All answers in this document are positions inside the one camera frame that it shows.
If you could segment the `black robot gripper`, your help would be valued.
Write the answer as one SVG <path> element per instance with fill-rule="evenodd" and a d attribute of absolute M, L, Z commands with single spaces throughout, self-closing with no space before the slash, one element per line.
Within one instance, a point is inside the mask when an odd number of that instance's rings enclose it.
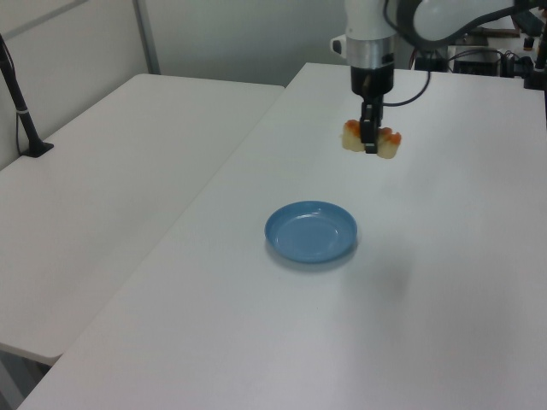
<path fill-rule="evenodd" d="M 394 71 L 393 64 L 379 68 L 350 67 L 351 90 L 364 100 L 359 123 L 361 142 L 367 154 L 378 152 L 378 129 L 383 119 L 384 96 L 393 88 Z"/>

